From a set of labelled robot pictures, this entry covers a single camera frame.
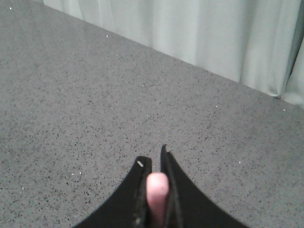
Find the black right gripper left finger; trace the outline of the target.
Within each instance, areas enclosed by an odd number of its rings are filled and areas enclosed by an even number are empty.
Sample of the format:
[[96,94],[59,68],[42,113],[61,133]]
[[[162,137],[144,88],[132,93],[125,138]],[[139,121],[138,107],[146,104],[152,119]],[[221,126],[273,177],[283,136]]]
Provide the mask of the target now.
[[146,228],[148,205],[146,179],[152,172],[152,161],[138,156],[115,192],[76,228]]

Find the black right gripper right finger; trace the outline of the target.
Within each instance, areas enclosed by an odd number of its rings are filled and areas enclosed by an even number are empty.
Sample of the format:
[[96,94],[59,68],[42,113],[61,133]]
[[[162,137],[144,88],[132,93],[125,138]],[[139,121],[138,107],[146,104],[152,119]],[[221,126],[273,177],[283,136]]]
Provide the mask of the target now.
[[188,178],[173,155],[161,148],[161,172],[169,181],[167,228],[246,228],[212,202]]

